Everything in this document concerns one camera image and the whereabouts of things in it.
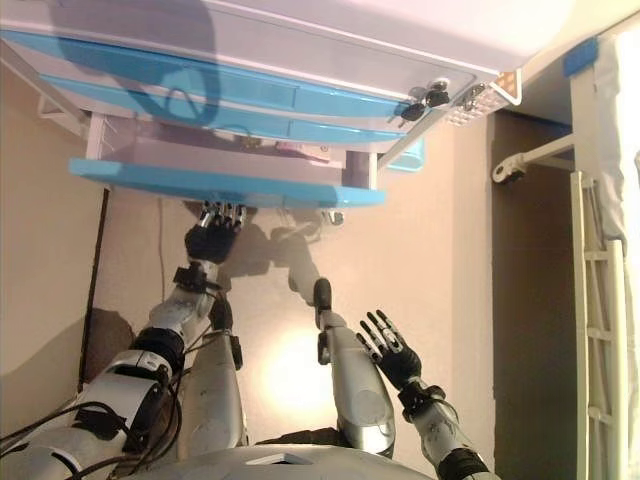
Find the robot right hand black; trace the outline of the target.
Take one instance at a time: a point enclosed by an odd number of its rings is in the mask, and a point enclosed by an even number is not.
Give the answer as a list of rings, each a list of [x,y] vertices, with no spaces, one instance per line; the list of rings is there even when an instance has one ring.
[[[371,361],[398,391],[421,376],[422,364],[393,321],[382,311],[366,313],[356,339]]]

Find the robot left hand black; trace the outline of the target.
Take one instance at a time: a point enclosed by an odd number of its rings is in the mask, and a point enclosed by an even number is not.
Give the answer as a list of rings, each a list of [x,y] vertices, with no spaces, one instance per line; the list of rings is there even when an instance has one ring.
[[[202,204],[196,224],[185,235],[185,247],[190,258],[220,265],[231,253],[246,216],[242,204]]]

